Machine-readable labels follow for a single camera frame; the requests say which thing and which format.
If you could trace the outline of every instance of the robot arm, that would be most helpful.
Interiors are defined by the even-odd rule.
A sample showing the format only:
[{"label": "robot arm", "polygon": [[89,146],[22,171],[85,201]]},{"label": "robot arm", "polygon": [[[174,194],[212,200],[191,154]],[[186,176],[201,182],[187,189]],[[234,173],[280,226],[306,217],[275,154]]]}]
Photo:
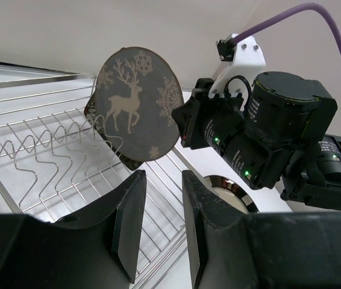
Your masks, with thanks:
[{"label": "robot arm", "polygon": [[[172,113],[182,146],[211,146],[252,189],[272,188],[282,178],[282,199],[341,210],[341,137],[325,135],[336,101],[319,81],[260,73],[265,62],[255,39],[232,49],[235,36],[217,42],[228,67],[215,81],[199,79]],[[244,87],[249,95],[241,111]]]}]

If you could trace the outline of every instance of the white bracket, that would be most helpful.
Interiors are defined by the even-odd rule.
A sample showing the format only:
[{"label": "white bracket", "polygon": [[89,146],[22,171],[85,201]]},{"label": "white bracket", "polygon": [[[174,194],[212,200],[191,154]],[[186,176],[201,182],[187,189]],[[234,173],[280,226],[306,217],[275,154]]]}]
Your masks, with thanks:
[{"label": "white bracket", "polygon": [[[237,34],[228,36],[227,39],[235,37]],[[254,82],[256,76],[266,67],[263,52],[258,44],[256,44],[255,38],[250,36],[237,44],[234,48],[234,58],[232,62],[228,63],[222,73],[216,78],[210,91],[209,98],[214,98],[215,94],[220,94],[220,97],[224,97],[224,87],[228,80],[235,75],[244,76],[250,85]],[[246,92],[246,87],[243,82],[238,79],[234,79],[229,89],[231,93]]]}]

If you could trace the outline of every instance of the metal wire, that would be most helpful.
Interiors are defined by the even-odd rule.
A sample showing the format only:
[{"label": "metal wire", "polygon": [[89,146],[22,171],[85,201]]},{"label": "metal wire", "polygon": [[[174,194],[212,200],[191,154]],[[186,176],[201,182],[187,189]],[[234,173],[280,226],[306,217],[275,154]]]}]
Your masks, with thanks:
[{"label": "metal wire", "polygon": [[[0,82],[0,88],[73,81],[84,77],[76,74],[7,81]],[[85,118],[83,107],[69,107],[69,104],[89,98],[89,95],[73,97],[71,93],[89,92],[91,88],[92,95],[94,87],[95,79],[92,85],[0,99],[0,104],[5,102],[6,107],[25,99],[41,100],[26,107],[11,106],[10,110],[0,111],[0,116],[17,117],[20,113],[36,111],[33,117],[0,124],[0,193],[13,211],[20,210],[42,220],[56,221],[116,188],[131,174],[116,155],[123,140],[120,138],[121,145],[113,152],[111,143],[103,140]],[[49,95],[67,95],[68,98],[57,98],[51,102],[44,99]],[[43,114],[41,110],[61,104],[67,104],[67,110],[51,114]],[[95,121],[104,123],[102,116]],[[177,182],[181,179],[182,168],[170,155],[164,160],[146,163],[142,168],[150,172],[144,212],[147,222],[143,223],[136,285],[133,288],[147,284],[169,259],[174,248],[185,243],[181,187]]]}]

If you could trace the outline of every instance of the metal frame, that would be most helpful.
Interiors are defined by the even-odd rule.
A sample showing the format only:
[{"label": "metal frame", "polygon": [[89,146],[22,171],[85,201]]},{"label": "metal frame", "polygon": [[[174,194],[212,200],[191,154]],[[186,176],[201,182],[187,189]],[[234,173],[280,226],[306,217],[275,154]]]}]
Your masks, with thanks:
[{"label": "metal frame", "polygon": [[[0,82],[0,89],[9,89],[12,87],[19,87],[19,86],[25,86],[25,85],[36,85],[36,84],[49,84],[53,82],[62,82],[62,81],[73,81],[76,79],[86,79],[86,78],[93,78],[93,76],[83,73],[77,73],[77,74],[65,74],[65,75],[53,75],[48,77],[42,77],[42,78],[33,78],[33,79],[23,79],[23,80],[17,80],[17,81],[4,81]],[[12,101],[19,101],[24,99],[36,99],[36,98],[43,98],[47,95],[52,95],[56,93],[70,93],[75,90],[81,90],[81,89],[91,89],[91,94],[93,93],[95,87],[95,79],[93,80],[92,85],[86,85],[81,87],[74,87],[72,89],[64,89],[64,90],[57,90],[57,91],[49,91],[49,92],[42,92],[42,93],[34,93],[31,95],[25,95],[25,96],[16,96],[12,98],[5,98],[0,99],[0,104],[3,104],[4,102],[11,103]],[[79,101],[82,99],[87,99],[89,96],[82,97],[82,98],[70,98],[60,101],[54,101],[54,102],[47,102],[37,105],[31,105],[29,107],[22,107],[12,110],[5,110],[0,112],[0,116],[3,116],[5,114],[19,114],[24,111],[29,111],[32,109],[41,109],[43,107],[47,106],[56,106],[58,104],[63,103],[72,103],[74,101]],[[32,186],[30,188],[27,188],[21,198],[21,200],[18,200],[18,203],[14,199],[14,193],[3,183],[1,177],[0,177],[0,194],[3,197],[3,199],[6,201],[9,208],[14,213],[33,213],[33,209],[35,208],[43,208],[43,210],[47,211],[48,214],[51,216],[51,219],[57,220],[60,216],[56,216],[52,212],[52,208],[57,203],[64,204],[65,207],[69,211],[72,211],[72,208],[67,203],[68,198],[72,196],[77,196],[78,199],[82,199],[83,205],[88,203],[86,199],[85,192],[82,192],[78,187],[81,185],[86,184],[89,188],[92,188],[98,196],[100,196],[100,192],[97,189],[97,183],[95,181],[96,178],[103,179],[105,185],[109,187],[109,190],[112,190],[114,186],[110,183],[110,179],[106,177],[107,173],[111,173],[113,175],[113,180],[117,179],[119,182],[123,181],[123,178],[119,175],[119,172],[123,170],[125,173],[131,173],[124,164],[119,161],[116,154],[110,149],[107,144],[105,144],[105,141],[100,138],[100,136],[94,131],[91,124],[88,123],[88,120],[84,117],[82,113],[83,107],[80,108],[72,108],[64,111],[59,111],[52,114],[47,114],[44,116],[38,116],[36,115],[33,118],[25,119],[21,121],[15,121],[11,123],[5,123],[0,125],[0,138],[1,130],[5,129],[9,135],[5,135],[8,137],[6,141],[3,141],[0,139],[0,161],[6,160],[7,166],[13,166],[14,169],[18,170],[19,172],[22,172],[28,176],[34,175],[35,181],[33,182]],[[59,118],[64,118],[66,123],[63,122]],[[43,128],[43,132],[38,132],[32,125],[32,123],[39,123],[39,126]],[[59,127],[54,131],[51,129],[51,123],[59,124]],[[26,137],[21,137],[17,132],[18,126],[27,126],[28,128],[28,134]],[[83,145],[81,149],[71,149],[70,147],[75,145]],[[64,148],[65,154],[59,155],[56,152],[54,152],[54,149]],[[39,156],[41,154],[41,151],[46,153],[47,151],[51,150],[51,155],[53,157],[52,161],[42,161]],[[100,154],[102,152],[102,155],[108,156],[108,162],[105,163],[105,161],[101,163],[95,164],[94,161],[87,164],[87,166],[83,166],[83,164],[86,163],[87,158],[91,159],[91,152],[94,154]],[[68,158],[70,159],[72,165],[75,161],[78,161],[77,158],[74,157],[75,154],[84,154],[84,160],[77,168],[77,170],[74,172],[74,174],[71,177],[71,184],[67,187],[58,190],[57,186],[61,184],[64,181],[67,181],[70,179],[70,176],[66,176],[66,173],[70,171],[70,168],[66,170],[66,172],[61,176],[61,178],[57,181],[54,179],[57,176],[57,173],[54,174],[53,177],[50,179],[47,179],[47,184],[42,188],[41,191],[35,192],[33,190],[35,187],[35,184],[40,181],[41,177],[37,174],[37,168],[35,167],[19,167],[18,161],[19,159],[22,159],[22,161],[26,159],[30,159],[33,161],[33,165],[55,165],[57,168],[57,172],[60,168],[60,164],[58,164],[59,158]],[[181,171],[184,169],[180,167],[180,165],[177,162],[177,159],[179,156],[182,156],[180,152],[177,149],[173,149],[173,154],[168,154],[164,157],[164,159],[172,164],[174,168],[177,169],[180,179],[181,179]],[[187,162],[186,159],[182,160],[184,165],[186,165],[188,168],[191,168],[191,165]],[[90,168],[97,167],[97,172],[92,174],[87,174]],[[152,223],[151,226],[145,226],[143,225],[143,231],[142,236],[146,236],[146,239],[148,242],[152,243],[152,249],[151,253],[145,252],[145,246],[147,244],[142,244],[143,247],[140,246],[140,253],[139,253],[139,264],[141,264],[141,268],[137,270],[137,278],[136,278],[136,284],[133,288],[142,288],[145,286],[151,278],[154,277],[156,273],[165,265],[166,261],[174,254],[180,247],[184,246],[184,253],[186,251],[186,232],[185,232],[185,226],[184,226],[184,216],[182,210],[178,210],[175,208],[175,204],[177,203],[182,208],[182,201],[181,201],[181,187],[180,185],[174,180],[174,176],[170,175],[170,173],[167,171],[167,168],[165,168],[162,159],[159,161],[153,161],[150,163],[145,163],[143,165],[143,169],[146,169],[148,172],[148,186],[151,187],[151,192],[148,191],[148,197],[147,197],[147,204],[145,207],[145,216],[148,218],[148,220]],[[84,177],[82,177],[79,181],[74,181],[74,177],[76,174],[84,173]],[[56,192],[53,195],[50,195],[48,197],[44,196],[46,191],[48,191],[48,188],[50,184],[53,184],[54,182],[57,182],[55,185]],[[71,196],[66,196],[69,191],[73,191],[74,193],[71,193]],[[26,198],[29,198],[29,196],[36,196],[38,194],[38,199],[34,201],[33,204],[29,205],[23,205]],[[161,207],[161,204],[166,204],[167,208],[169,209],[168,213],[163,211],[163,208]],[[151,205],[154,209],[156,209],[160,216],[152,216],[153,212],[149,212],[147,210],[148,205]],[[159,219],[162,219],[164,223],[160,224]],[[169,231],[165,230],[165,227],[170,227],[171,230]],[[169,272],[171,268],[168,268],[165,272],[165,275]]]}]

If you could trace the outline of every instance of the white wall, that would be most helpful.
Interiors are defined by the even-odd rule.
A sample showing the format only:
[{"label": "white wall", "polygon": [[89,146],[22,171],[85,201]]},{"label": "white wall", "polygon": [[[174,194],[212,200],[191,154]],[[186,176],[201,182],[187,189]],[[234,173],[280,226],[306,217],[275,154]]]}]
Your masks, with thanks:
[{"label": "white wall", "polygon": [[[264,0],[247,28],[307,0]],[[341,32],[341,0],[312,1],[324,5]],[[341,135],[341,57],[323,18],[305,11],[255,35],[263,50],[267,70],[282,70],[318,79],[337,99],[338,111],[328,130]]]},{"label": "white wall", "polygon": [[261,0],[0,0],[0,61],[98,73],[121,47],[159,53],[183,87],[219,64],[215,41]]}]

